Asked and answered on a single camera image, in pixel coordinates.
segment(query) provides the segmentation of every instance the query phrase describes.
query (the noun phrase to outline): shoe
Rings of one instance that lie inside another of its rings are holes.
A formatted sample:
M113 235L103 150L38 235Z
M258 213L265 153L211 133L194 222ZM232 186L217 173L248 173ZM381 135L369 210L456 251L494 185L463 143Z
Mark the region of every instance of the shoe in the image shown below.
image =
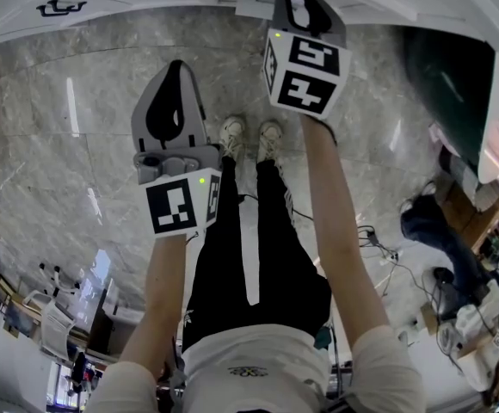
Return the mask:
M422 188L421 196L433 195L437 192L437 187L435 186L435 182L429 181L425 184L425 187Z
M414 202L412 202L412 200L410 200L410 199L407 199L401 205L399 212L401 214L406 213L408 210L412 209L413 206L414 206Z
M243 132L246 128L242 118L229 116L219 132L219 143L223 147L223 157L230 157L235 162L243 155Z
M257 163L276 160L282 142L282 129L275 120L268 120L259 127L259 151Z

